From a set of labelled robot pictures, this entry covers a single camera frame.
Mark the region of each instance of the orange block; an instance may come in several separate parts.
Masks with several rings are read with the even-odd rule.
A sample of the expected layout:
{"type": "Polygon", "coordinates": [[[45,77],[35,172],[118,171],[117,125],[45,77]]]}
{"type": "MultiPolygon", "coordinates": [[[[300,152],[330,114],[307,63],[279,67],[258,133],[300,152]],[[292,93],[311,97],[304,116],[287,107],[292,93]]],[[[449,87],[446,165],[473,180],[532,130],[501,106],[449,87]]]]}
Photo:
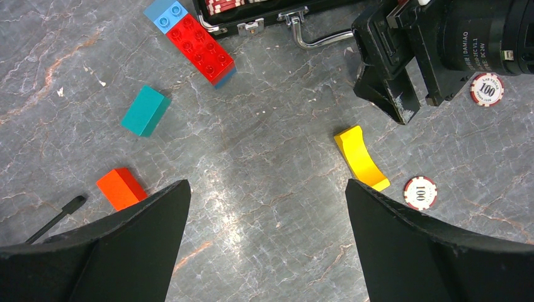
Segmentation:
{"type": "Polygon", "coordinates": [[[100,191],[117,210],[128,208],[148,197],[127,168],[113,169],[96,182],[100,191]]]}

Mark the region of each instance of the yellow arch block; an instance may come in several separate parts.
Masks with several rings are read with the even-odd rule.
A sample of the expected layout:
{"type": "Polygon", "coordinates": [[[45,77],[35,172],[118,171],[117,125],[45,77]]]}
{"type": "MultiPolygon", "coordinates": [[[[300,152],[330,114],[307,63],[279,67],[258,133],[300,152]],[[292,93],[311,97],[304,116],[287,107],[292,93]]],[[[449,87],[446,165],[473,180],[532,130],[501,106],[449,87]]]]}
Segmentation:
{"type": "Polygon", "coordinates": [[[382,191],[390,186],[389,179],[382,174],[371,159],[371,155],[369,155],[363,142],[363,131],[360,126],[345,130],[336,135],[334,139],[349,168],[358,180],[377,191],[382,191]]]}

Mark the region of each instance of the green rectangular block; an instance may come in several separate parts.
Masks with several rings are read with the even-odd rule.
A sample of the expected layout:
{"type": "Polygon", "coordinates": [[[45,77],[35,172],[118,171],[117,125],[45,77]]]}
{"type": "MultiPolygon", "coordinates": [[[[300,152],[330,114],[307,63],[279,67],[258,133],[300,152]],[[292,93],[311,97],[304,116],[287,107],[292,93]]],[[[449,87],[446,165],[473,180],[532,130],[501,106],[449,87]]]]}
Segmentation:
{"type": "Polygon", "coordinates": [[[145,85],[126,112],[121,125],[140,137],[149,137],[170,104],[170,99],[145,85]]]}

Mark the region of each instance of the marble table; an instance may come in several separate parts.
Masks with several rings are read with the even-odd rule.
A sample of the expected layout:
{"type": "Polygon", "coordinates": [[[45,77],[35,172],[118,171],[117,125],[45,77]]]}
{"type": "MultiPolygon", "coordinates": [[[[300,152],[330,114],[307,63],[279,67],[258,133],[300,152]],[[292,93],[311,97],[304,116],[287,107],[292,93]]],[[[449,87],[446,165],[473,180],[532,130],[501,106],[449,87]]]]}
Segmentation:
{"type": "MultiPolygon", "coordinates": [[[[0,245],[23,242],[77,194],[88,202],[48,235],[112,214],[95,182],[128,167],[149,193],[191,182],[168,301],[366,301],[351,174],[333,138],[353,125],[391,180],[386,195],[402,202],[406,181],[425,175],[440,190],[427,214],[534,242],[532,77],[504,77],[493,108],[464,89],[399,126],[352,92],[353,40],[304,51],[275,25],[220,41],[238,73],[216,91],[142,14],[150,3],[0,2],[0,245]],[[145,84],[172,100],[150,138],[120,126],[145,84]]],[[[347,28],[362,9],[311,16],[305,34],[347,28]]]]}

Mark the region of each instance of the case handle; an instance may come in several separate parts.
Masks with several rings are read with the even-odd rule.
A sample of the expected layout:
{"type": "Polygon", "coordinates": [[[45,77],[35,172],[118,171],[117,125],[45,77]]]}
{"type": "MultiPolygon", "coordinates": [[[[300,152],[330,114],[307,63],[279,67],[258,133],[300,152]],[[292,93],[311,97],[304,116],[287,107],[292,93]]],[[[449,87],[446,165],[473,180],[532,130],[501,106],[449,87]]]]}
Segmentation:
{"type": "Polygon", "coordinates": [[[308,12],[308,7],[304,6],[300,9],[294,9],[292,11],[287,11],[285,13],[278,14],[278,21],[285,20],[287,26],[290,27],[291,31],[293,32],[293,39],[295,40],[295,43],[300,48],[310,50],[354,37],[352,30],[348,29],[336,31],[334,33],[331,33],[330,35],[322,36],[311,42],[304,41],[304,39],[302,38],[301,25],[302,23],[304,23],[304,14],[307,14],[308,12]]]}

